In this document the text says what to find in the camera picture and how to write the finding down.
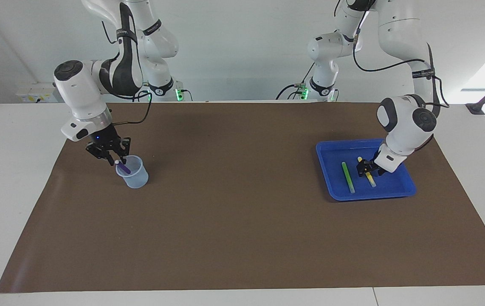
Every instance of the brown table surface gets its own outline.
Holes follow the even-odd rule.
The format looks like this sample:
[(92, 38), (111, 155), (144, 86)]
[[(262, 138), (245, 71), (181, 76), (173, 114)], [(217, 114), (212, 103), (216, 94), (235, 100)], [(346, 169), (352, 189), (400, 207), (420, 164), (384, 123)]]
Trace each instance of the brown table surface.
[(406, 161), (416, 196), (327, 193), (316, 144), (384, 137), (376, 107), (153, 104), (118, 128), (139, 190), (67, 141), (0, 292), (485, 285), (485, 226), (435, 141)]

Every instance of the cup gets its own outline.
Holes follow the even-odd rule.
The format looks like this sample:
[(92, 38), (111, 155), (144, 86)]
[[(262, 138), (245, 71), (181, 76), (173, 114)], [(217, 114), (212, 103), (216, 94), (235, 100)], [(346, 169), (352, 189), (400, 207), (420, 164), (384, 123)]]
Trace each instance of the cup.
[(131, 171), (127, 174), (120, 165), (116, 165), (116, 173), (121, 176), (129, 188), (138, 189), (148, 182), (148, 172), (137, 155), (126, 156), (126, 167)]

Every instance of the marker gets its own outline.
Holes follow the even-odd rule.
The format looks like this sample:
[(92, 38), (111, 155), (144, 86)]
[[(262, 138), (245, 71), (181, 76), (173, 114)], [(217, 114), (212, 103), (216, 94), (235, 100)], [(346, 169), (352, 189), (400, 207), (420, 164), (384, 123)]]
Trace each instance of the marker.
[[(363, 158), (358, 157), (358, 162), (361, 162), (361, 161), (363, 161)], [(375, 188), (377, 184), (375, 183), (375, 179), (373, 178), (373, 176), (369, 172), (365, 172), (365, 175), (367, 176), (367, 179), (371, 183), (371, 187)]]
[(350, 188), (350, 193), (355, 193), (354, 184), (352, 183), (352, 178), (350, 177), (350, 172), (348, 172), (348, 167), (346, 166), (345, 162), (343, 162), (342, 165), (343, 165), (343, 171), (344, 171), (345, 177), (346, 177), (346, 182), (348, 183), (348, 187)]
[(131, 170), (124, 165), (124, 163), (120, 163), (120, 161), (115, 161), (114, 162), (120, 169), (122, 169), (125, 173), (131, 174)]

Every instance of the plastic tray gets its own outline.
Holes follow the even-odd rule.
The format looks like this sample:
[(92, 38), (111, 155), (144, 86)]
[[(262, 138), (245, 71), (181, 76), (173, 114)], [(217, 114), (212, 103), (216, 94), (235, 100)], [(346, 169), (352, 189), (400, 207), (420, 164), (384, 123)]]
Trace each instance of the plastic tray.
[[(316, 145), (327, 189), (333, 199), (356, 201), (371, 199), (403, 198), (416, 194), (416, 186), (405, 165), (400, 165), (394, 173), (374, 176), (377, 186), (372, 188), (366, 176), (358, 176), (356, 165), (358, 157), (371, 159), (382, 139), (363, 139), (355, 141), (330, 141)], [(346, 162), (354, 183), (355, 193), (351, 194), (344, 176), (342, 162)]]

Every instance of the yellow marker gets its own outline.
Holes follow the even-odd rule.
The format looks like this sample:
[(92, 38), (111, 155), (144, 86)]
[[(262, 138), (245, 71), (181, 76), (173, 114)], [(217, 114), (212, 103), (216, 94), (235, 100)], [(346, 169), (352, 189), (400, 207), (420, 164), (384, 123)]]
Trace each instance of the yellow marker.
[[(358, 157), (358, 162), (361, 162), (361, 161), (363, 161), (363, 158)], [(365, 175), (367, 176), (367, 179), (371, 183), (371, 186), (373, 188), (375, 188), (377, 186), (377, 184), (375, 183), (375, 180), (373, 179), (373, 176), (369, 172), (366, 172)]]

